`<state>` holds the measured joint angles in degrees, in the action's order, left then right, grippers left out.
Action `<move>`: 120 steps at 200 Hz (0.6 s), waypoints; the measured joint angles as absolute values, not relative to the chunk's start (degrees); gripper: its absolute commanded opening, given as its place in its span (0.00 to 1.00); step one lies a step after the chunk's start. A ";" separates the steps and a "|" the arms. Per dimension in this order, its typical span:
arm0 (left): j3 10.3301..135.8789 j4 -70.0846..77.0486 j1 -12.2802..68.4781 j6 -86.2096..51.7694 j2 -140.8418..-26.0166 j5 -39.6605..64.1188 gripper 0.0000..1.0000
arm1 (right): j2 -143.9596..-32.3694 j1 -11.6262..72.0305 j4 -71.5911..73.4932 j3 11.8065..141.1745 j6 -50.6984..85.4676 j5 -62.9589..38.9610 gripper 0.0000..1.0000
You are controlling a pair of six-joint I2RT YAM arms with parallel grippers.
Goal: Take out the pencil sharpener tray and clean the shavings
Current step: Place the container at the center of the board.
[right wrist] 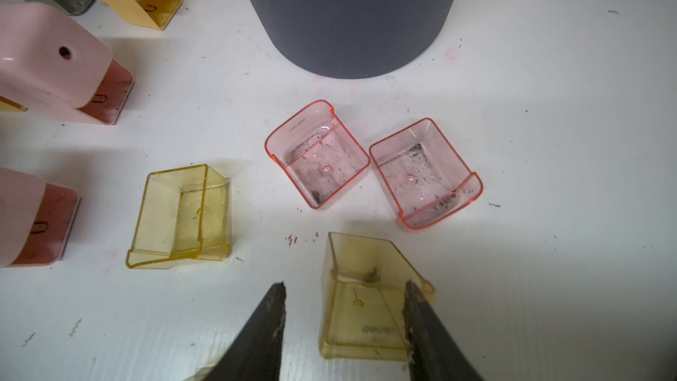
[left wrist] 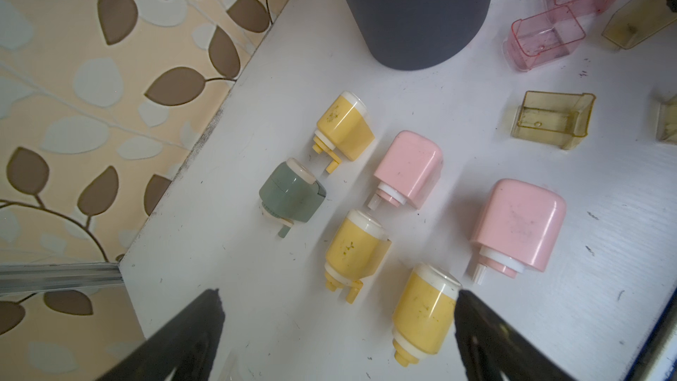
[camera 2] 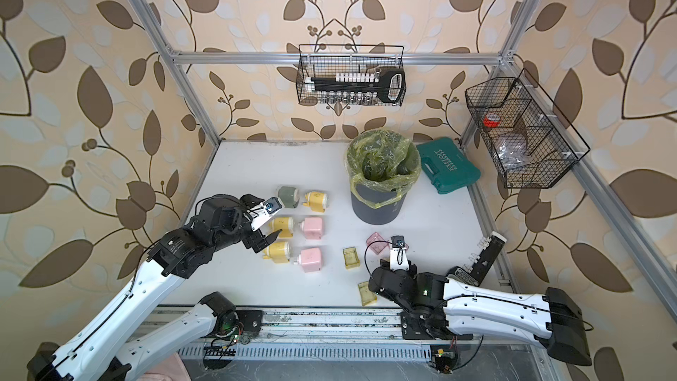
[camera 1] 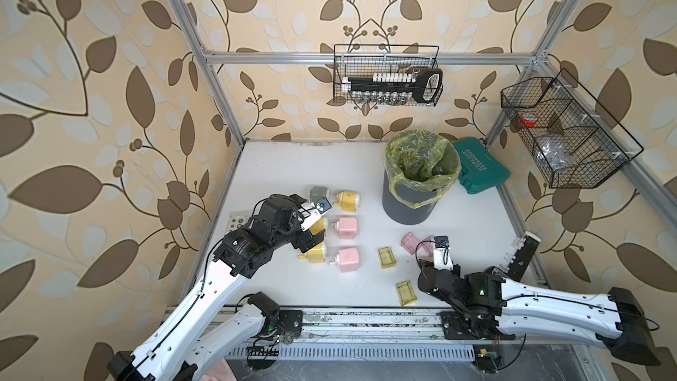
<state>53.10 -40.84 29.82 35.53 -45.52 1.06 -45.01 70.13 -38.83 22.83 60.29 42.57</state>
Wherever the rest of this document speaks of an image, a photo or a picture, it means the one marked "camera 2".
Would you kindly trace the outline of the yellow sharpener front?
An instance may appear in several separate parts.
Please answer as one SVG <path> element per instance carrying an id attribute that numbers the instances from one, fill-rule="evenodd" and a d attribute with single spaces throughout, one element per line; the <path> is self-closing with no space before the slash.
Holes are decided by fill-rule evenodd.
<path id="1" fill-rule="evenodd" d="M 275 264 L 287 264 L 290 256 L 291 249 L 287 241 L 273 243 L 263 250 L 263 259 L 271 260 Z"/>

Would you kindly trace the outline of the yellow sharpener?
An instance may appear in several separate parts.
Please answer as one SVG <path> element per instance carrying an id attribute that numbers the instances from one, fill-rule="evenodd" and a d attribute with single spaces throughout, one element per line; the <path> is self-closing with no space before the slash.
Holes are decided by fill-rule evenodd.
<path id="1" fill-rule="evenodd" d="M 328 196 L 324 192 L 308 192 L 304 195 L 303 206 L 316 213 L 324 213 L 328 208 Z"/>
<path id="2" fill-rule="evenodd" d="M 277 217 L 271 222 L 271 231 L 278 234 L 280 239 L 289 239 L 294 237 L 294 218 Z"/>
<path id="3" fill-rule="evenodd" d="M 287 241 L 273 243 L 263 250 L 263 259 L 271 260 L 275 264 L 287 264 L 290 256 L 291 249 Z"/>

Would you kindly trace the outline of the green pencil sharpener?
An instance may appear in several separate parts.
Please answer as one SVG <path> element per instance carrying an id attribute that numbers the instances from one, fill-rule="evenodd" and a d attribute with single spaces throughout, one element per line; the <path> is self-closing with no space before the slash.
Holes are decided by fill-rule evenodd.
<path id="1" fill-rule="evenodd" d="M 300 192 L 294 186 L 282 186 L 278 188 L 277 197 L 285 208 L 295 209 L 300 202 Z"/>

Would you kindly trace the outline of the pink transparent shavings tray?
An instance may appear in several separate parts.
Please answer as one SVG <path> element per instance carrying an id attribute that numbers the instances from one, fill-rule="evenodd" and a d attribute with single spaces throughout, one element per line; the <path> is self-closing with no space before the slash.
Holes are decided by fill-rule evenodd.
<path id="1" fill-rule="evenodd" d="M 366 241 L 367 251 L 376 256 L 380 255 L 390 242 L 385 240 L 378 232 L 373 233 Z"/>

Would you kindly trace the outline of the pink sharpener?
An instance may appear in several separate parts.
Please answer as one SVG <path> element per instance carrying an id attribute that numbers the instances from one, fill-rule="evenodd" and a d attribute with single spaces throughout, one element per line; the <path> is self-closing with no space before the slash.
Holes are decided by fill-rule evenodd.
<path id="1" fill-rule="evenodd" d="M 321 240 L 324 234 L 324 220 L 322 217 L 307 217 L 301 224 L 301 232 L 307 240 Z"/>
<path id="2" fill-rule="evenodd" d="M 301 251 L 296 259 L 296 264 L 305 273 L 315 273 L 323 267 L 323 256 L 320 248 L 309 248 Z"/>

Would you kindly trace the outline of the pink sharpener front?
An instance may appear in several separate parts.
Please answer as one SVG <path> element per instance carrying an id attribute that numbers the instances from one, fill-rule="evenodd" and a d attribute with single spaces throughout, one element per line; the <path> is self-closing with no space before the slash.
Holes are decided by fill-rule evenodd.
<path id="1" fill-rule="evenodd" d="M 315 273 L 323 267 L 323 256 L 320 248 L 309 248 L 301 251 L 296 259 L 296 264 L 305 273 Z"/>

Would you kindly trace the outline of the yellow transparent shavings tray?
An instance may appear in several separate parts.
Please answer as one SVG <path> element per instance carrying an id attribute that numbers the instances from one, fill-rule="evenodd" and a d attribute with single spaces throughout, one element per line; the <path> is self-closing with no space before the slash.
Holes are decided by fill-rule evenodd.
<path id="1" fill-rule="evenodd" d="M 345 262 L 345 268 L 347 270 L 358 268 L 361 264 L 357 249 L 355 247 L 345 248 L 343 250 L 343 257 Z"/>

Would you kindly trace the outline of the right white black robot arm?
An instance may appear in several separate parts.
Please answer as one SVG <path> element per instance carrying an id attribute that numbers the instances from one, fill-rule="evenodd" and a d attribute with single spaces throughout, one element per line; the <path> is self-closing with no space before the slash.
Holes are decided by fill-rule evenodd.
<path id="1" fill-rule="evenodd" d="M 402 309 L 409 340 L 488 335 L 541 346 L 556 361 L 592 365 L 583 312 L 562 289 L 510 294 L 386 266 L 372 272 L 368 288 Z"/>

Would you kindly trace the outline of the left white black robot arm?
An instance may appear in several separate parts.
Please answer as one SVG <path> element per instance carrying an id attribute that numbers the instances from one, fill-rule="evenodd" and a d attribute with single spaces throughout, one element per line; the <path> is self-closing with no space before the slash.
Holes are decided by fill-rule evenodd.
<path id="1" fill-rule="evenodd" d="M 242 244 L 255 253 L 279 234 L 261 229 L 281 209 L 276 197 L 202 199 L 188 222 L 144 252 L 132 280 L 85 328 L 57 346 L 44 342 L 28 362 L 32 380 L 136 380 L 184 345 L 208 335 L 233 340 L 243 331 L 236 306 L 219 292 L 203 297 L 178 319 L 130 338 L 156 307 L 213 256 Z"/>

